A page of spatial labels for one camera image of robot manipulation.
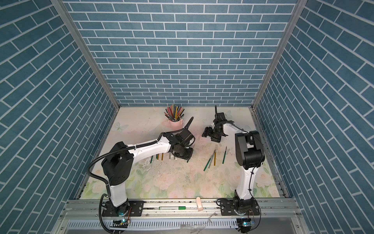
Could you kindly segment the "silver carving knife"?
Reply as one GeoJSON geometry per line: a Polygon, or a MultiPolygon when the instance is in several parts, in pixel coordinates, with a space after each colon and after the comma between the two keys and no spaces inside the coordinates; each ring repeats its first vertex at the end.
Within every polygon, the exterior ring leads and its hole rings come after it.
{"type": "Polygon", "coordinates": [[[213,160],[214,160],[214,154],[215,154],[215,153],[213,153],[213,154],[211,155],[211,157],[209,158],[208,168],[211,167],[211,164],[212,164],[212,162],[213,162],[213,160]]]}

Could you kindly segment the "dark green carving knife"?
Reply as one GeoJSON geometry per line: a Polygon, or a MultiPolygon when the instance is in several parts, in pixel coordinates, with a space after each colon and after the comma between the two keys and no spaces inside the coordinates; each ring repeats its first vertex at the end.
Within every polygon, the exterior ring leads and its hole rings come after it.
{"type": "Polygon", "coordinates": [[[205,167],[204,167],[204,170],[203,171],[206,171],[206,169],[208,168],[208,166],[210,165],[210,162],[211,162],[211,157],[209,158],[208,162],[206,163],[205,167]]]}

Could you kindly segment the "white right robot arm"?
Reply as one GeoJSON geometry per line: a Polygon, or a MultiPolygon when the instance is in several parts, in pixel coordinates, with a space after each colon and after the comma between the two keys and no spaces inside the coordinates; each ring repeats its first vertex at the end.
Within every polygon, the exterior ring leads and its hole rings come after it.
{"type": "Polygon", "coordinates": [[[213,142],[221,142],[222,137],[234,137],[235,156],[242,168],[240,182],[235,190],[233,203],[236,210],[244,209],[255,203],[253,197],[254,179],[258,168],[265,160],[264,145],[258,131],[247,131],[229,121],[223,112],[215,113],[210,127],[206,127],[202,137],[210,137],[213,142]]]}

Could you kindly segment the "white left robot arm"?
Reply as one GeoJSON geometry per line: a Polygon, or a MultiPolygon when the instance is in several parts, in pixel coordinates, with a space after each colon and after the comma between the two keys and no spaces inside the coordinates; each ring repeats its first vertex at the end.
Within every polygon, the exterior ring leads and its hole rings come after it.
{"type": "Polygon", "coordinates": [[[118,142],[105,156],[101,166],[107,181],[107,192],[113,206],[119,207],[128,201],[125,181],[132,166],[144,159],[170,153],[176,158],[189,160],[193,154],[195,136],[186,128],[163,132],[153,141],[127,146],[118,142]]]}

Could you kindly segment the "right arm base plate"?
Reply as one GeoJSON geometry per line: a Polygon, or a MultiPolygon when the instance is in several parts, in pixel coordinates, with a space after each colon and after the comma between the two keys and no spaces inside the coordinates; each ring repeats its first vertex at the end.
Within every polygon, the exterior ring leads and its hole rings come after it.
{"type": "Polygon", "coordinates": [[[231,215],[260,215],[260,207],[255,199],[217,199],[222,216],[231,215]]]}

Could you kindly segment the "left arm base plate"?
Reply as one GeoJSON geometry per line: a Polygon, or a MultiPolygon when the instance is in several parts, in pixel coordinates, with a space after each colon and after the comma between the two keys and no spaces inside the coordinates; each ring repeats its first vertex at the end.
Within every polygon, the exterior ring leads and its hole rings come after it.
{"type": "Polygon", "coordinates": [[[145,202],[141,200],[130,200],[118,207],[115,207],[111,201],[106,201],[101,205],[101,215],[104,217],[141,216],[144,203],[145,202]]]}

